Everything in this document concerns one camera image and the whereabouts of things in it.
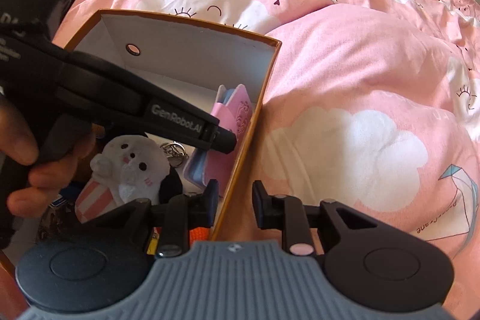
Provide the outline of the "person's left hand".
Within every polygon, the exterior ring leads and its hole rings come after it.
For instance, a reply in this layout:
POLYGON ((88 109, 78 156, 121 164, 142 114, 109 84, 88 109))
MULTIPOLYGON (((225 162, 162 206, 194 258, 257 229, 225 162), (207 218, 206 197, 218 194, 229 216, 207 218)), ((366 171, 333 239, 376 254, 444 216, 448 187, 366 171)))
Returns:
POLYGON ((95 127, 89 125, 81 138, 57 161, 39 163, 39 150, 28 124, 16 108, 1 98, 1 152, 21 167, 24 185, 1 198, 1 216, 35 218, 42 215, 59 191, 74 178, 78 164, 95 146, 95 127))

